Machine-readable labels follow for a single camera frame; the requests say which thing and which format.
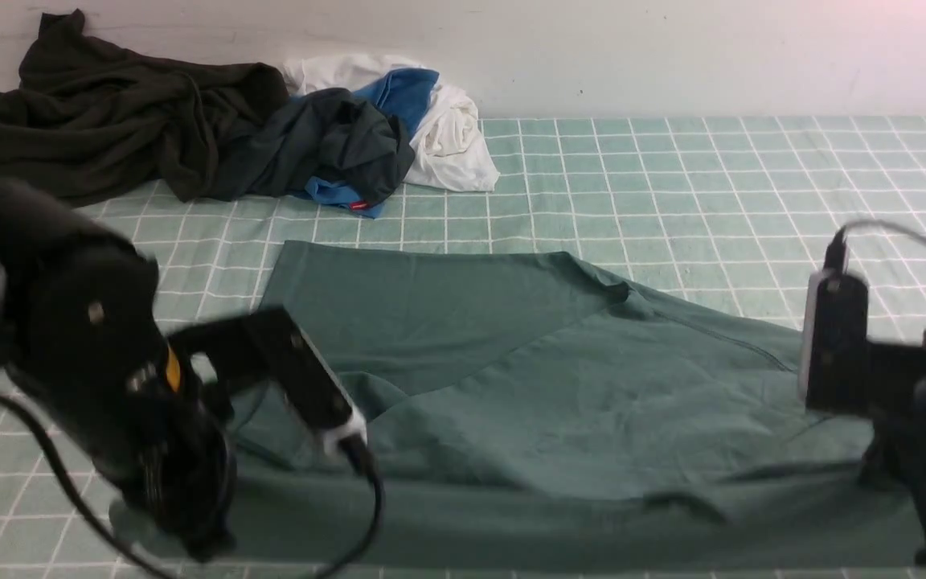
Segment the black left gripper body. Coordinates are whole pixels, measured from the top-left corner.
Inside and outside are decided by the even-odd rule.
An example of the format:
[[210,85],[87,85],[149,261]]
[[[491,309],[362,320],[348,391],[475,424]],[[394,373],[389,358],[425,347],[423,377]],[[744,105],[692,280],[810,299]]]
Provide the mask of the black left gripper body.
[[51,195],[0,179],[0,263],[8,374],[192,560],[231,546],[234,451],[154,318],[157,262]]

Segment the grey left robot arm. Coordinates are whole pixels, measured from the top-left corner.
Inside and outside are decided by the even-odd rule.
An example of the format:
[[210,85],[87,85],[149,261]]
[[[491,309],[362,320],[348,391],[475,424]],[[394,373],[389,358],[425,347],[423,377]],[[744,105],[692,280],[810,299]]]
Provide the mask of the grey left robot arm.
[[154,318],[155,260],[0,180],[0,368],[126,505],[206,563],[234,544],[234,450]]

